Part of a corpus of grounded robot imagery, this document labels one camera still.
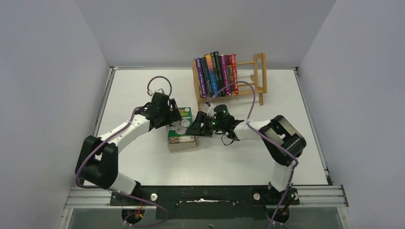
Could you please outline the red Treehouse book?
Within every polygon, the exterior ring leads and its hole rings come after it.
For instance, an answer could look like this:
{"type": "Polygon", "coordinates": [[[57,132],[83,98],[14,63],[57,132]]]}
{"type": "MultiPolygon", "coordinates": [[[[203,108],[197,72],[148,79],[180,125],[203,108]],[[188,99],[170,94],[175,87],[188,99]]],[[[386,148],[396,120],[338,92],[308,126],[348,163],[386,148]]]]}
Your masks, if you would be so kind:
{"type": "Polygon", "coordinates": [[[231,76],[233,84],[233,91],[235,94],[239,94],[237,82],[237,68],[236,68],[236,54],[230,54],[230,66],[231,66],[231,76]]]}

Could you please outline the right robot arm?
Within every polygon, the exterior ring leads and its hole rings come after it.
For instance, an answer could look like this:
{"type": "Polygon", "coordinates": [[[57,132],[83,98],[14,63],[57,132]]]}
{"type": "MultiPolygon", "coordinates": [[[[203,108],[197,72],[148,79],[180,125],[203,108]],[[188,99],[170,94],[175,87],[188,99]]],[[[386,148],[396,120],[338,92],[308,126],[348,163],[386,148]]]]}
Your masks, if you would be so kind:
{"type": "Polygon", "coordinates": [[[287,189],[298,158],[307,145],[304,137],[282,115],[261,122],[238,120],[224,104],[211,105],[208,112],[199,111],[186,133],[209,137],[224,134],[232,141],[261,140],[275,162],[268,196],[276,204],[288,197],[287,189]]]}

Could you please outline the magenta Treehouse book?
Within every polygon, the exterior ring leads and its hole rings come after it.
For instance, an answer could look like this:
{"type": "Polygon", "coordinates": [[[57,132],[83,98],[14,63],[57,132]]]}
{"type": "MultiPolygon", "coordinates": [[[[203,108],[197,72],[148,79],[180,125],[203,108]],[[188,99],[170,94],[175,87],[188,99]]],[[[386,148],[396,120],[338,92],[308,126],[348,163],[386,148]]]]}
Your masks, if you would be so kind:
{"type": "Polygon", "coordinates": [[[220,61],[221,61],[221,68],[222,68],[222,73],[223,73],[223,79],[224,79],[224,90],[225,90],[225,95],[229,96],[232,94],[230,86],[229,86],[229,77],[228,77],[228,68],[227,68],[227,63],[226,63],[226,57],[225,55],[220,55],[220,61]]]}

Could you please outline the Jane Eyre book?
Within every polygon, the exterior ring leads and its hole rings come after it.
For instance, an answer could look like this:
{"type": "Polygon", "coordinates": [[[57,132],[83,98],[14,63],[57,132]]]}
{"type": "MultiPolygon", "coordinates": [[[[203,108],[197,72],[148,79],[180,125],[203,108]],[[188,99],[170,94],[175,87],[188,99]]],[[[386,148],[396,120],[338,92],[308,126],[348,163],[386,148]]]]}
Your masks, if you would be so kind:
{"type": "Polygon", "coordinates": [[[219,91],[219,82],[217,80],[216,69],[215,69],[214,63],[213,63],[213,56],[211,54],[206,54],[204,57],[205,57],[205,61],[207,64],[208,74],[209,74],[209,78],[210,78],[210,82],[211,82],[211,88],[212,88],[213,94],[215,94],[219,91]]]}

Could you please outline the lower stack of books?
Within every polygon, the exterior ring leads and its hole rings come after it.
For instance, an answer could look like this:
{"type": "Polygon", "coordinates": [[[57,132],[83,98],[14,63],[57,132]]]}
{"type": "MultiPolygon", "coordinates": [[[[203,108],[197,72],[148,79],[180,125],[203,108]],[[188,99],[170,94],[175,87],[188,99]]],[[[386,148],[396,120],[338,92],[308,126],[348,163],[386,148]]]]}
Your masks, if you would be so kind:
{"type": "Polygon", "coordinates": [[[168,149],[171,153],[176,153],[184,150],[190,150],[197,147],[197,142],[178,142],[168,143],[168,149]]]}

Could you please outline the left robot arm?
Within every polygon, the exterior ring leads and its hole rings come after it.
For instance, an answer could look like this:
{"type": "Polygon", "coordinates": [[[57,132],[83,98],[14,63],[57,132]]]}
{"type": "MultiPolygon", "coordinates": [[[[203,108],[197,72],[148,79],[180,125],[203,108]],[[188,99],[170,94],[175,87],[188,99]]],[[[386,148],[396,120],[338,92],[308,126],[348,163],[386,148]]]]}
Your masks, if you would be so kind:
{"type": "Polygon", "coordinates": [[[181,114],[176,100],[163,93],[154,93],[150,102],[136,107],[130,118],[114,130],[84,139],[75,168],[76,185],[85,188],[79,182],[83,179],[92,183],[87,188],[139,195],[140,182],[119,172],[119,153],[141,135],[179,120],[181,114]]]}

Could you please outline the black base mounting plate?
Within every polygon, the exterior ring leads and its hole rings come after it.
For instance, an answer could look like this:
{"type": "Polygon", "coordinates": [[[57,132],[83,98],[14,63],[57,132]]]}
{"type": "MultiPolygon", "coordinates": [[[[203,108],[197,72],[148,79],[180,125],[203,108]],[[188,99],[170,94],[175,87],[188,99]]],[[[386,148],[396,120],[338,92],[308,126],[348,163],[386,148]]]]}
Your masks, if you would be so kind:
{"type": "Polygon", "coordinates": [[[286,195],[265,185],[259,186],[142,186],[136,194],[139,200],[113,192],[110,205],[131,207],[123,211],[125,217],[143,213],[154,202],[155,219],[236,219],[265,220],[275,214],[275,219],[287,219],[289,206],[299,205],[298,191],[291,188],[286,195]]]}

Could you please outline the dark green book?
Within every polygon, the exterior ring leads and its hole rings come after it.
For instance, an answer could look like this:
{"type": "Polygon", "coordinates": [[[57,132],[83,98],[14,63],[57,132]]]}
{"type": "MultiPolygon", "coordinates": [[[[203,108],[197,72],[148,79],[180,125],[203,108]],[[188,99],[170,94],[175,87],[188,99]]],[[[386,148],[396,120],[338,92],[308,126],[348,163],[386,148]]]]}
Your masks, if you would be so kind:
{"type": "Polygon", "coordinates": [[[213,67],[214,67],[214,71],[215,71],[215,75],[216,75],[218,90],[220,90],[220,87],[219,87],[219,77],[218,77],[218,72],[217,72],[217,67],[216,67],[216,61],[215,61],[214,52],[211,52],[211,57],[212,57],[213,67]]]}

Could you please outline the Little Women book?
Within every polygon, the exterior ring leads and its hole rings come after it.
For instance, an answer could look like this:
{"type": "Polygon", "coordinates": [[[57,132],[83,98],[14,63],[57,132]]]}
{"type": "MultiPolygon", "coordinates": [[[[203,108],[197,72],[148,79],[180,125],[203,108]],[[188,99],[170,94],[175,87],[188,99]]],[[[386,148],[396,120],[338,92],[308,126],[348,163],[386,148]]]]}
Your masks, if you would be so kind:
{"type": "Polygon", "coordinates": [[[209,74],[208,65],[207,65],[207,61],[206,61],[205,57],[202,57],[202,69],[203,69],[205,84],[206,84],[206,88],[207,88],[207,94],[208,94],[208,97],[211,98],[214,95],[214,92],[213,92],[213,87],[211,84],[211,77],[209,74]]]}

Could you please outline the green Treehouse book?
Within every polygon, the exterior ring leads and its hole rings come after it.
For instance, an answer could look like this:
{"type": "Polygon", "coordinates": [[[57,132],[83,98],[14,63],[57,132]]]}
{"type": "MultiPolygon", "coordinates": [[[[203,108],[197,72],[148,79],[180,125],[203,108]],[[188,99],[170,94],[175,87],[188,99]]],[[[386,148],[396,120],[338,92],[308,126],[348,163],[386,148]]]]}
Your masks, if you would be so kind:
{"type": "Polygon", "coordinates": [[[178,145],[186,143],[196,143],[194,135],[187,134],[188,128],[193,123],[192,110],[190,107],[179,107],[181,119],[168,125],[168,143],[169,145],[178,145]]]}

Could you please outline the black Moon and Sixpence book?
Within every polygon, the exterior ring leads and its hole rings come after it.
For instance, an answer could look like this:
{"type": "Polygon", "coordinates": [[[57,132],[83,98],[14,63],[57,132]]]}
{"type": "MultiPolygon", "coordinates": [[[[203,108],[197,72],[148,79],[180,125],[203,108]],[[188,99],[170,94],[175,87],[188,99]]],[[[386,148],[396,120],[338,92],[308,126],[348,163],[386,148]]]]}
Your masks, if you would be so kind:
{"type": "Polygon", "coordinates": [[[216,61],[218,77],[219,77],[219,87],[220,87],[220,89],[222,89],[225,87],[224,74],[223,74],[223,69],[222,69],[222,61],[221,61],[221,57],[220,57],[220,54],[218,51],[214,52],[214,56],[215,56],[215,61],[216,61]]]}

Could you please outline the purple comic book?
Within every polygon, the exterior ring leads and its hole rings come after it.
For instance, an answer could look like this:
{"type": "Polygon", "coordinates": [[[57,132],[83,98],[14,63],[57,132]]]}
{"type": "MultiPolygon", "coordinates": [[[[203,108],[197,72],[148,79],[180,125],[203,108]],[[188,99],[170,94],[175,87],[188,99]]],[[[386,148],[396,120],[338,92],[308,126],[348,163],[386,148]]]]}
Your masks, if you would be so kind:
{"type": "Polygon", "coordinates": [[[196,67],[197,67],[198,80],[199,80],[200,89],[201,89],[201,97],[206,98],[207,91],[206,91],[206,86],[205,86],[205,79],[204,79],[204,74],[203,74],[201,58],[196,58],[195,63],[196,63],[196,67]]]}

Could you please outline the wooden book rack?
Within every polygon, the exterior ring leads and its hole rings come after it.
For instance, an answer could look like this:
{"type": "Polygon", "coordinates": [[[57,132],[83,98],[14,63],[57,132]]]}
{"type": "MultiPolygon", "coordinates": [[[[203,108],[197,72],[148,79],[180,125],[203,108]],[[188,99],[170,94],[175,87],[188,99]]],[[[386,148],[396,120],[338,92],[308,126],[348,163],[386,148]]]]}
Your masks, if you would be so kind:
{"type": "MultiPolygon", "coordinates": [[[[231,66],[230,66],[230,54],[224,54],[226,57],[226,63],[228,68],[228,77],[229,77],[229,86],[232,94],[229,96],[225,95],[224,88],[220,89],[212,97],[214,99],[219,98],[228,98],[228,97],[237,97],[244,95],[257,94],[259,99],[259,104],[263,104],[264,94],[267,93],[267,75],[266,75],[266,54],[265,53],[256,53],[253,55],[253,59],[247,62],[240,62],[237,60],[236,55],[236,68],[237,68],[237,82],[239,89],[239,94],[235,94],[233,91],[233,82],[231,76],[231,66]]],[[[201,89],[198,80],[197,67],[195,59],[192,62],[192,72],[194,80],[194,89],[197,100],[197,107],[200,111],[202,109],[202,104],[208,101],[210,98],[201,97],[201,89]]]]}

